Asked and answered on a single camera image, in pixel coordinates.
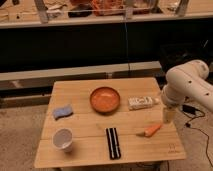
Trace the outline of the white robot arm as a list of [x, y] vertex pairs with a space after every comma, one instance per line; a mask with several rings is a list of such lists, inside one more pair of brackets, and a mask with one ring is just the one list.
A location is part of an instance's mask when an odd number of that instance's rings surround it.
[[167, 84], [161, 91], [163, 122], [170, 123], [176, 109], [186, 97], [195, 100], [213, 112], [213, 85], [206, 81], [209, 67], [202, 60], [192, 60], [170, 68], [166, 73]]

